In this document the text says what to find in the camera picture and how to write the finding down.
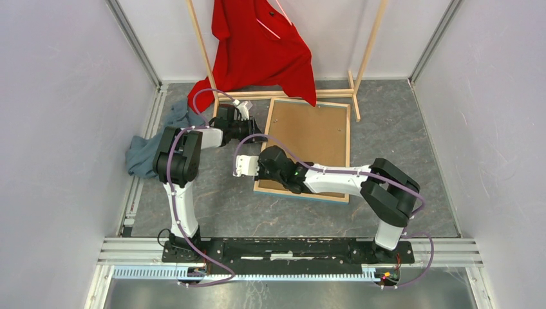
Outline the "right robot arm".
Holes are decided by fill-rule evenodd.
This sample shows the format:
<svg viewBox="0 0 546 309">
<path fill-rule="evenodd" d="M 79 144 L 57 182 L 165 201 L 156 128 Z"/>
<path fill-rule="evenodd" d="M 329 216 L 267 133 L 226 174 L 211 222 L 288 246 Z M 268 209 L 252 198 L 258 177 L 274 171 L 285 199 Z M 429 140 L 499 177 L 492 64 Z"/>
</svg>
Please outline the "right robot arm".
<svg viewBox="0 0 546 309">
<path fill-rule="evenodd" d="M 420 186 L 384 158 L 360 167 L 330 167 L 288 157 L 277 145 L 266 148 L 256 161 L 257 180 L 271 180 L 293 194 L 337 193 L 361 197 L 379 219 L 372 255 L 391 261 L 397 245 L 422 201 Z"/>
</svg>

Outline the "blue picture frame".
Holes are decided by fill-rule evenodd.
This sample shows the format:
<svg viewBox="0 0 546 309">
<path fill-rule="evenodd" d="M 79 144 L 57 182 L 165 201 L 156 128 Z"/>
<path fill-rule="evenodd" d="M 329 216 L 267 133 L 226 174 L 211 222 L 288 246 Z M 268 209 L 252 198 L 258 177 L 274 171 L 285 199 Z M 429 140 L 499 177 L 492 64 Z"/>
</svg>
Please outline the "blue picture frame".
<svg viewBox="0 0 546 309">
<path fill-rule="evenodd" d="M 350 165 L 351 106 L 334 102 L 272 98 L 265 134 L 277 138 L 305 162 Z"/>
</svg>

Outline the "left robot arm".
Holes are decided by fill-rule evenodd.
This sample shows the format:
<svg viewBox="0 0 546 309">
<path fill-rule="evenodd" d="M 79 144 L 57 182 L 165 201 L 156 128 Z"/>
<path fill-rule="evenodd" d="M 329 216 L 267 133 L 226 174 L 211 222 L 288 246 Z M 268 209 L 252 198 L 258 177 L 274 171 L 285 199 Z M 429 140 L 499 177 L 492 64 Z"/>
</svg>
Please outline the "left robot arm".
<svg viewBox="0 0 546 309">
<path fill-rule="evenodd" d="M 168 126 L 153 159 L 153 170 L 169 200 L 171 228 L 164 244 L 167 259 L 195 262 L 202 255 L 193 184 L 198 175 L 201 151 L 227 145 L 231 140 L 246 144 L 261 142 L 261 133 L 250 115 L 252 103 L 235 100 L 221 104 L 218 114 L 201 126 Z"/>
</svg>

